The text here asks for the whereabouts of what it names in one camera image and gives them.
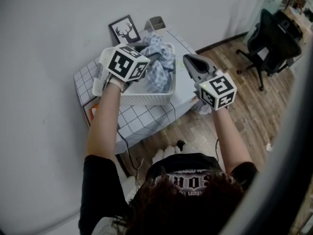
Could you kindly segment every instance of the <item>dark curly hair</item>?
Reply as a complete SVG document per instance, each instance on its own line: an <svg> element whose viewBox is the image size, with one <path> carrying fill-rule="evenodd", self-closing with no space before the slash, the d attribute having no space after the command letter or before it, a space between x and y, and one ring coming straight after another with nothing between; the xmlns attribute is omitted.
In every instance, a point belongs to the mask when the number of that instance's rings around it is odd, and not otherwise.
<svg viewBox="0 0 313 235"><path fill-rule="evenodd" d="M163 175L157 184L145 182L130 202L130 212L117 217L119 235L218 234L244 195L232 177L208 174L200 196L188 196Z"/></svg>

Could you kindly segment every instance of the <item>black t-shirt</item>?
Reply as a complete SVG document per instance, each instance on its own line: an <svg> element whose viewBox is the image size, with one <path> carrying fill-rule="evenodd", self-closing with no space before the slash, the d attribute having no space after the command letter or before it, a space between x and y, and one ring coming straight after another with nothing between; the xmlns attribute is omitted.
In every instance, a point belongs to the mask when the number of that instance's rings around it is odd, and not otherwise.
<svg viewBox="0 0 313 235"><path fill-rule="evenodd" d="M150 167L146 181L157 179L164 173L171 182L180 187L181 193L200 194L208 171L222 172L217 160L202 153L176 154ZM231 173L236 181L247 189L257 169L253 163L237 166ZM140 189L135 198L140 197ZM90 155L85 158L82 205L79 220L81 235L90 235L103 217L115 217L127 212L116 166L112 160Z"/></svg>

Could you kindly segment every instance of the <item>fiducial marker cube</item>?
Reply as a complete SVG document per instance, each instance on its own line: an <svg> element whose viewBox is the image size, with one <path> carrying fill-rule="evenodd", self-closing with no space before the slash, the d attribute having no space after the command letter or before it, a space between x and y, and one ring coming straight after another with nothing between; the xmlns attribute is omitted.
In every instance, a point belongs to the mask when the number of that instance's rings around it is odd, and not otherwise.
<svg viewBox="0 0 313 235"><path fill-rule="evenodd" d="M138 80L146 70L150 59L125 44L117 45L106 69L124 82Z"/></svg>
<svg viewBox="0 0 313 235"><path fill-rule="evenodd" d="M236 93L237 87L227 73L200 84L200 99L214 110L234 102Z"/></svg>

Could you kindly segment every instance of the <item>picture frame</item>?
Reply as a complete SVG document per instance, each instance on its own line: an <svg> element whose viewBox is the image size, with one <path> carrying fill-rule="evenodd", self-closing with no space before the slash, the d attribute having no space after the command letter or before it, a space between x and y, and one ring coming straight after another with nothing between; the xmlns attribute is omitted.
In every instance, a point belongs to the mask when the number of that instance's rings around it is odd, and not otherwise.
<svg viewBox="0 0 313 235"><path fill-rule="evenodd" d="M130 15L109 24L109 28L119 44L127 45L140 40L140 36Z"/></svg>

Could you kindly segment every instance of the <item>plastic laundry basket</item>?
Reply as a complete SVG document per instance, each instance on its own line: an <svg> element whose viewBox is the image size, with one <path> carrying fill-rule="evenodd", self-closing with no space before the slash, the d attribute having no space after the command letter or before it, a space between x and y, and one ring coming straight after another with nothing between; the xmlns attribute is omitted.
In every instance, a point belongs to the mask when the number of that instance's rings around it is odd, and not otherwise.
<svg viewBox="0 0 313 235"><path fill-rule="evenodd" d="M165 43L165 45L172 50L175 54L175 48L170 43ZM101 78L95 78L93 82L92 93L94 96L102 95L102 88L104 85L104 81L108 76L109 72L104 69L108 65L110 60L110 56L113 52L114 48L106 48L102 51L99 63ZM170 103L171 97L175 92L176 86L176 61L174 61L174 70L171 73L172 76L172 86L168 93L148 93L144 89L144 85L146 83L146 79L142 78L139 82L132 83L129 88L121 94L121 105L167 105Z"/></svg>

